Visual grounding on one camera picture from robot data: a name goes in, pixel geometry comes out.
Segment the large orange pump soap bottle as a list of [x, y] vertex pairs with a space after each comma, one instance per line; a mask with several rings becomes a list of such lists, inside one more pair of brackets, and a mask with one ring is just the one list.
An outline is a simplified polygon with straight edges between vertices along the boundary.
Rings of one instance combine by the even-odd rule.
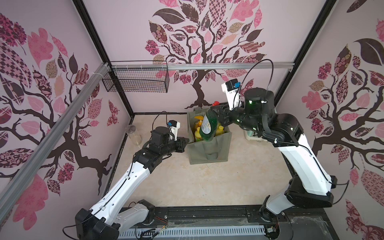
[[204, 117], [203, 117], [203, 116], [195, 116], [194, 118], [198, 120], [198, 121], [195, 123], [195, 127], [196, 127], [196, 129], [197, 129], [198, 127], [201, 127], [201, 125], [202, 125], [202, 123], [203, 123], [203, 119], [204, 119]]

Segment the orange bottle yellow cap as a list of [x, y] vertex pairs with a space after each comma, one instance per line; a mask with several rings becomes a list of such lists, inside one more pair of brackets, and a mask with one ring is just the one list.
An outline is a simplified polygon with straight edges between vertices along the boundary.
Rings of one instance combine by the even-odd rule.
[[217, 130], [215, 132], [215, 136], [219, 136], [219, 135], [222, 135], [224, 133], [225, 133], [225, 129], [224, 129], [223, 126], [220, 125], [220, 126], [217, 127]]
[[195, 133], [194, 133], [194, 136], [195, 136], [195, 141], [196, 142], [199, 142], [199, 141], [202, 141], [203, 139], [202, 139], [202, 136], [201, 136], [201, 134], [200, 134], [200, 127], [197, 127], [197, 129], [196, 129], [196, 131], [195, 131]]

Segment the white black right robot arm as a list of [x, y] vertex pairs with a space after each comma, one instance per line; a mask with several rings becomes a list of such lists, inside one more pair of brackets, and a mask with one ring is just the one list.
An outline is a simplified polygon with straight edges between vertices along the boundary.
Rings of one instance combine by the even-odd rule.
[[236, 124], [267, 140], [279, 149], [295, 172], [283, 190], [265, 198], [260, 217], [273, 222], [291, 207], [317, 209], [336, 204], [331, 190], [338, 186], [337, 177], [327, 174], [321, 166], [297, 118], [275, 112], [274, 93], [252, 88], [244, 93], [243, 107], [235, 105], [239, 101], [239, 95], [235, 94], [228, 103], [212, 106], [214, 119], [224, 127]]

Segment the green fabric shopping bag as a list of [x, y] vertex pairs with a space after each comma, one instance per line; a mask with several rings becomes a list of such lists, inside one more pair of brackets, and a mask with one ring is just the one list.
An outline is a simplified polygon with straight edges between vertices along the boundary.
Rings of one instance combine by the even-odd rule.
[[191, 165], [227, 162], [231, 144], [232, 133], [229, 127], [224, 127], [224, 133], [214, 137], [210, 142], [196, 141], [195, 131], [198, 119], [195, 116], [204, 116], [207, 109], [194, 108], [187, 113], [188, 137], [187, 153]]

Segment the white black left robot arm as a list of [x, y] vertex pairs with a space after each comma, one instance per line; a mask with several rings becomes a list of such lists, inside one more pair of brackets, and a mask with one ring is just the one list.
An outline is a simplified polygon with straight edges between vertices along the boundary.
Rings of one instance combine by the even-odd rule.
[[183, 153], [189, 139], [177, 135], [178, 127], [157, 127], [150, 140], [137, 151], [130, 167], [112, 189], [89, 210], [75, 216], [77, 240], [116, 240], [120, 231], [139, 223], [151, 223], [154, 206], [139, 201], [132, 208], [122, 208], [137, 187], [172, 153]]

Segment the dark green bottle red cap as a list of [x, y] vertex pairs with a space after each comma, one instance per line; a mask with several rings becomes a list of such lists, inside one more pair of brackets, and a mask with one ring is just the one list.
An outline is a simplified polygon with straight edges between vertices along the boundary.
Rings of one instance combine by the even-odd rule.
[[219, 126], [219, 119], [215, 110], [215, 106], [208, 108], [203, 117], [202, 125], [199, 131], [203, 141], [210, 142], [216, 135], [216, 131]]

